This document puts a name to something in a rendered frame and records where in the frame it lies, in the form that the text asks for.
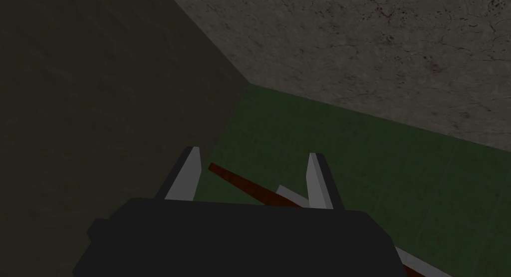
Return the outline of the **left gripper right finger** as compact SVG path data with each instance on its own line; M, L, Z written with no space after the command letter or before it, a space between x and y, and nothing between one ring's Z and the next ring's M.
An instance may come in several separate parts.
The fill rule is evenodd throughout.
M310 153L308 155L305 179L310 208L345 209L331 169L323 154Z

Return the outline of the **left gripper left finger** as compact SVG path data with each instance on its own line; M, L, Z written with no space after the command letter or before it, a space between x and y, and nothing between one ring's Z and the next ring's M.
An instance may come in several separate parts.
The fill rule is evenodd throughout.
M192 201L201 172L199 147L186 147L159 188L155 199Z

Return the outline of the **red and grey knife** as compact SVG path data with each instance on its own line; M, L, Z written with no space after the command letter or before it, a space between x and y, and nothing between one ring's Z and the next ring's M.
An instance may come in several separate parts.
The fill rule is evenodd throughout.
M214 163L210 164L208 170L265 206L302 208L308 208L309 206L308 199L281 185L276 192L273 192ZM452 277L400 248L397 248L396 251L405 267L408 277Z

